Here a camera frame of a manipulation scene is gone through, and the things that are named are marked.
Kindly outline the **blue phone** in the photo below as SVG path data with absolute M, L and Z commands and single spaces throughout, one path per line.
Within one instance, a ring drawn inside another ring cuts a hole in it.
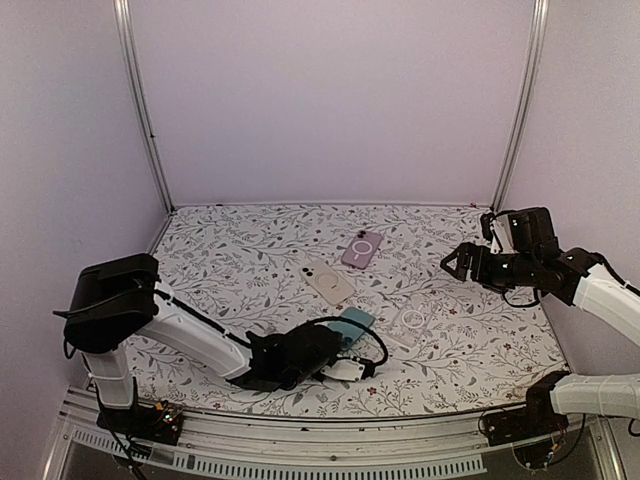
M 349 350 L 364 334 L 362 326 L 370 328 L 376 318 L 359 308 L 347 307 L 338 320 L 330 321 L 326 326 L 341 336 L 341 350 Z

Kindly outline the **clear phone case with ring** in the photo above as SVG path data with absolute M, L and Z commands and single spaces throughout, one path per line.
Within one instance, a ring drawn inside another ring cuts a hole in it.
M 396 344 L 415 347 L 429 332 L 435 318 L 435 309 L 424 297 L 408 298 L 389 320 L 386 335 Z

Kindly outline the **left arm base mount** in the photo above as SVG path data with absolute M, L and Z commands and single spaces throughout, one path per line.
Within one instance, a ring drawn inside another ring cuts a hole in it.
M 132 405 L 126 409 L 106 407 L 98 399 L 100 413 L 97 425 L 128 440 L 147 440 L 176 446 L 182 433 L 183 409 L 167 400 L 153 405 L 141 404 L 134 396 Z

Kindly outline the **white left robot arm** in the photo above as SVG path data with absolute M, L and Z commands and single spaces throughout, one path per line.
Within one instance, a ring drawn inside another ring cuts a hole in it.
M 125 344 L 149 338 L 179 351 L 243 390 L 289 390 L 333 363 L 341 336 L 307 322 L 285 334 L 238 336 L 179 300 L 161 280 L 158 261 L 136 254 L 83 269 L 64 319 L 66 343 L 86 360 L 98 398 L 128 434 L 148 426 Z

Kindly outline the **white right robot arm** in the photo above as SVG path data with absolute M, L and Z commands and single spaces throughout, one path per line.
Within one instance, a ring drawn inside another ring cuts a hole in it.
M 471 280 L 500 296 L 519 287 L 532 290 L 533 306 L 543 297 L 572 308 L 567 320 L 605 336 L 609 347 L 639 345 L 639 289 L 622 278 L 606 257 L 581 247 L 561 248 L 549 210 L 531 207 L 482 215 L 485 244 L 459 244 L 440 267 L 453 278 Z M 537 436 L 556 416 L 594 414 L 636 420 L 639 370 L 603 366 L 580 373 L 553 372 L 531 385 L 517 427 Z

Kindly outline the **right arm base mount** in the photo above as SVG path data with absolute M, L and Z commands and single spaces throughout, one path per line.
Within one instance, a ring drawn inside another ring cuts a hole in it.
M 566 430 L 568 418 L 553 409 L 551 392 L 568 375 L 567 371 L 555 371 L 541 378 L 526 390 L 521 408 L 483 415 L 479 432 L 490 446 L 498 446 Z

